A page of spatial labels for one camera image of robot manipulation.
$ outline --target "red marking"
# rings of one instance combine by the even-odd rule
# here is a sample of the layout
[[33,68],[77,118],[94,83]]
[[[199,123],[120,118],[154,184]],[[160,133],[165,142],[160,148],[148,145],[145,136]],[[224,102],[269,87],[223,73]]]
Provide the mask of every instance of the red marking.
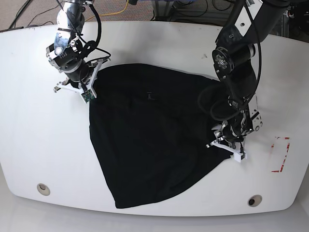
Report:
[[284,157],[284,160],[283,160],[283,163],[281,165],[281,169],[279,171],[271,171],[272,173],[282,173],[283,171],[283,168],[284,168],[284,164],[285,164],[285,161],[286,161],[286,157],[288,155],[288,152],[289,152],[289,148],[290,148],[290,143],[288,143],[288,145],[286,146],[286,155]]
[[283,167],[284,167],[284,164],[285,164],[286,157],[287,157],[287,155],[285,156],[285,159],[283,160],[283,164],[282,164],[281,170],[280,170],[281,173],[282,173],[282,170],[283,170]]

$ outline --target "circular hole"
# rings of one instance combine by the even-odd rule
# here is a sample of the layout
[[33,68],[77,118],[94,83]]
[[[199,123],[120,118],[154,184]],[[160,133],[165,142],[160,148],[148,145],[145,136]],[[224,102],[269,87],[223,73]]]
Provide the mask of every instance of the circular hole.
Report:
[[254,205],[254,203],[255,203],[255,200],[254,200],[254,199],[250,199],[250,200],[249,200],[249,206]]
[[257,207],[262,202],[262,196],[255,195],[248,200],[248,206]]
[[40,194],[44,196],[48,196],[50,194],[50,190],[45,184],[38,184],[37,190],[39,191]]

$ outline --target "cable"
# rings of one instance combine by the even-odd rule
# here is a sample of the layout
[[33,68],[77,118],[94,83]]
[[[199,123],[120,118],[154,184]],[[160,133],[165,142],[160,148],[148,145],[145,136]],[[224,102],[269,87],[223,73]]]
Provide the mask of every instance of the cable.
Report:
[[154,12],[154,16],[152,17],[152,19],[150,19],[150,21],[153,21],[154,18],[155,18],[155,11],[153,11],[153,12]]
[[226,11],[226,10],[230,9],[230,7],[232,6],[232,3],[233,3],[233,2],[231,2],[231,1],[224,0],[224,1],[227,1],[227,2],[230,3],[229,6],[226,7],[225,9],[219,9],[218,7],[216,7],[214,1],[215,1],[215,0],[212,0],[212,5],[213,5],[213,7],[214,7],[217,11]]
[[44,12],[39,13],[39,14],[37,14],[36,16],[34,16],[34,18],[33,18],[33,19],[29,22],[29,24],[27,25],[27,27],[29,27],[29,26],[30,26],[30,24],[33,22],[33,20],[34,20],[37,16],[42,15],[42,14],[44,14],[44,13],[46,13],[46,12],[48,12],[48,11],[51,11],[51,10],[53,10],[53,9],[56,9],[58,6],[59,6],[59,5],[57,4],[57,6],[56,6],[56,7],[51,8],[51,9],[49,9],[49,10],[47,10],[47,11],[44,11]]
[[204,88],[200,94],[198,95],[198,98],[197,98],[197,105],[198,107],[201,109],[201,111],[203,111],[204,114],[208,115],[209,112],[207,110],[205,110],[205,108],[202,106],[202,103],[201,103],[201,100],[202,100],[202,97],[203,97],[203,94],[206,92],[206,91],[209,91],[210,89],[214,89],[214,88],[218,88],[218,87],[221,87],[221,85],[211,85],[211,86],[207,86],[206,88]]
[[[54,23],[53,23],[52,21],[47,21],[46,23],[51,23],[51,24],[53,24],[53,25],[54,25]],[[38,27],[40,27],[40,26],[44,26],[46,23],[43,23],[42,25],[38,25]]]
[[27,0],[24,5],[19,9],[19,11],[17,12],[17,15],[15,17],[15,19],[13,20],[13,22],[10,24],[8,29],[11,29],[12,26],[14,24],[16,24],[17,20],[19,19],[19,17],[22,15],[22,13],[24,12],[24,10],[29,6],[29,4],[32,2],[33,0]]
[[98,22],[98,34],[97,34],[97,39],[96,39],[96,47],[97,47],[100,40],[101,40],[101,36],[102,36],[102,22],[100,20],[100,17],[98,15],[95,7],[93,5],[89,5],[89,8],[91,9],[92,13],[95,15],[96,20]]
[[[63,7],[62,7],[62,5],[60,4],[59,0],[56,0],[56,2],[58,3],[58,5],[59,5],[60,8],[62,9],[62,11],[65,12],[65,11],[63,10]],[[79,33],[78,30],[76,29],[76,27],[75,27],[74,24],[72,23],[72,21],[71,21],[71,19],[70,19],[70,17],[68,16],[67,13],[66,13],[66,15],[67,15],[67,18],[68,18],[68,20],[70,21],[70,23],[71,23],[71,25],[72,25],[72,27],[73,27],[75,33],[79,36],[79,38],[81,39],[81,41],[83,41],[87,46],[89,46],[89,47],[91,47],[91,48],[93,48],[93,49],[96,49],[96,50],[98,50],[98,51],[101,51],[101,52],[104,52],[104,53],[108,54],[109,57],[112,56],[109,52],[107,52],[107,51],[105,51],[105,50],[103,50],[103,49],[101,49],[101,48],[94,47],[94,46],[90,45],[89,43],[87,43],[87,42],[82,38],[82,34]]]
[[175,14],[175,13],[178,13],[178,14],[180,14],[180,15],[183,15],[183,16],[186,16],[186,17],[201,17],[201,16],[203,16],[206,12],[207,12],[207,10],[208,10],[208,2],[207,2],[207,0],[205,0],[205,2],[206,2],[206,10],[204,11],[204,13],[202,13],[202,14],[200,14],[200,15],[187,15],[187,14],[184,14],[184,13],[181,13],[181,12],[179,12],[179,11],[175,11],[172,15],[171,15],[171,17]]
[[236,1],[231,1],[231,0],[223,0],[223,1],[227,1],[229,3],[235,4]]
[[234,118],[235,116],[237,116],[245,107],[247,107],[247,105],[249,104],[249,102],[250,102],[251,99],[253,98],[253,96],[254,96],[254,94],[255,94],[255,92],[256,92],[256,90],[257,90],[257,87],[258,87],[258,85],[259,85],[260,79],[261,79],[261,72],[262,72],[262,48],[261,48],[261,41],[260,41],[259,33],[258,33],[258,31],[257,31],[257,27],[256,27],[256,25],[255,25],[255,22],[254,22],[254,20],[253,20],[253,18],[252,18],[252,15],[251,15],[251,13],[250,13],[250,11],[249,11],[248,6],[247,6],[246,3],[244,4],[244,7],[245,7],[246,12],[247,12],[247,14],[248,14],[248,17],[249,17],[249,19],[250,19],[250,21],[251,21],[251,24],[253,25],[253,28],[254,28],[254,30],[255,30],[256,39],[257,39],[257,48],[258,48],[258,52],[259,52],[259,68],[258,68],[259,71],[258,71],[258,75],[257,75],[257,79],[256,79],[256,87],[255,87],[254,92],[251,94],[251,96],[249,97],[249,99],[241,106],[241,108],[240,108],[239,110],[237,110],[234,114],[232,114],[232,115],[229,116],[229,117],[226,117],[226,118],[218,118],[218,117],[216,117],[216,116],[213,114],[213,108],[214,108],[215,105],[217,105],[217,102],[216,102],[216,103],[211,107],[210,114],[211,114],[211,117],[212,117],[214,120],[217,120],[217,121],[228,121],[228,120]]
[[184,2],[182,2],[182,1],[176,1],[179,5],[181,5],[181,6],[187,6],[187,5],[190,5],[190,4],[192,4],[194,1],[190,1],[190,2],[188,2],[188,3],[184,3]]
[[21,11],[21,9],[26,5],[26,3],[27,3],[27,2],[25,2],[24,5],[22,5],[22,7],[17,11],[17,13],[16,13],[16,15],[15,15],[15,18],[17,17],[17,15],[18,15],[19,12]]
[[[122,13],[123,11],[125,11],[125,10],[127,9],[128,4],[129,4],[129,1],[127,0],[127,1],[126,1],[126,6],[125,6],[125,8],[124,8],[123,10],[118,11],[118,12],[115,12],[115,13],[99,14],[99,16],[102,17],[102,16],[110,16],[110,15],[117,15],[117,14],[120,14],[120,13]],[[85,22],[88,22],[89,20],[91,20],[91,19],[93,19],[93,18],[94,18],[94,16],[88,18]]]
[[99,60],[99,59],[107,60],[108,58],[109,58],[109,57],[100,57],[100,58],[92,59],[92,60],[87,61],[86,64],[91,63],[92,61],[97,61],[97,60]]

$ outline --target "black shirt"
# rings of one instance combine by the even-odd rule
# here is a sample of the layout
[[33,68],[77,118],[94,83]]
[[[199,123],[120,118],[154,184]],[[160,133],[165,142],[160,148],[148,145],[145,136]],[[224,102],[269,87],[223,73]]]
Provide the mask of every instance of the black shirt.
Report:
[[[199,93],[220,82],[144,64],[98,73],[90,102],[90,138],[117,208],[174,197],[231,153],[206,148],[215,124],[197,106]],[[204,103],[213,103],[209,93]]]

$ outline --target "tabletop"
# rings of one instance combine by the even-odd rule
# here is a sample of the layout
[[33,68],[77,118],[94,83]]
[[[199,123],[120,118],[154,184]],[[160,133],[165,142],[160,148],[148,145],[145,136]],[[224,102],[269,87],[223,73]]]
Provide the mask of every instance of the tabletop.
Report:
[[[145,63],[216,79],[211,52],[221,27],[103,22],[102,28],[99,47],[112,54],[102,68]],[[71,91],[53,92],[66,77],[45,57],[56,29],[0,33],[0,163],[12,194],[81,209],[156,216],[261,213],[294,202],[309,163],[308,44],[271,35],[262,42],[257,95],[263,127],[247,137],[247,160],[225,160],[171,199],[116,209],[89,138],[89,104]],[[85,24],[85,40],[95,39],[96,33],[96,23]],[[101,56],[94,51],[88,58]],[[39,183],[49,187],[49,196],[37,191]],[[254,195],[263,200],[249,207]]]

